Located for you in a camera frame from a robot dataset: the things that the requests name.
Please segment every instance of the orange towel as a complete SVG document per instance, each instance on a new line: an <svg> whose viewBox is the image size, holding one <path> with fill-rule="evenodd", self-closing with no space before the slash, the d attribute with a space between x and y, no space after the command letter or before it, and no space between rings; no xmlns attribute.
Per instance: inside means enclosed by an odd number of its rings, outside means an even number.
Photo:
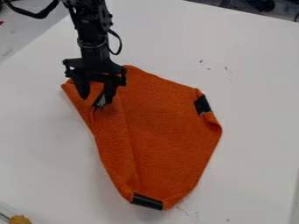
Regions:
<svg viewBox="0 0 299 224"><path fill-rule="evenodd" d="M197 89L133 67L112 104L92 107L101 83L83 101L69 80L62 88L94 133L101 161L129 202L170 209L198 183L221 127Z"/></svg>

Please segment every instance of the cable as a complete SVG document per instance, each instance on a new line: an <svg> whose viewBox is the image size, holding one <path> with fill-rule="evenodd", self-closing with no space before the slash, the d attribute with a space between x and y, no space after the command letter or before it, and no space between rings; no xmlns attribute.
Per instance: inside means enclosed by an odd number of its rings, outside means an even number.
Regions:
<svg viewBox="0 0 299 224"><path fill-rule="evenodd" d="M297 15L294 18L294 22L297 22L297 19L299 18L299 12L297 13Z"/></svg>
<svg viewBox="0 0 299 224"><path fill-rule="evenodd" d="M4 221L10 221L10 218L3 213L0 213L0 219Z"/></svg>
<svg viewBox="0 0 299 224"><path fill-rule="evenodd" d="M111 35L113 35L113 36L115 36L118 40L119 40L119 42L120 42L120 46L118 47L118 50L117 50L117 52L113 52L111 49L110 49L110 47L109 47L109 51L113 54L113 55L119 55L120 53L121 53L121 51L122 51L122 39L121 39L121 37L116 33L116 32L114 32L114 31L112 31L112 30L108 30L108 33L110 33Z"/></svg>
<svg viewBox="0 0 299 224"><path fill-rule="evenodd" d="M16 1L19 1L19 0L9 0L10 2L16 2ZM4 4L4 0L0 0L0 4Z"/></svg>
<svg viewBox="0 0 299 224"><path fill-rule="evenodd" d="M37 18L37 19L43 19L46 18L51 11L53 11L56 6L59 4L59 0L53 0L47 7L45 7L42 11L39 13L33 13L27 10L20 9L18 7L13 6L13 4L10 2L10 0L3 0L8 7L10 7L13 11L25 15L27 17L31 18Z"/></svg>

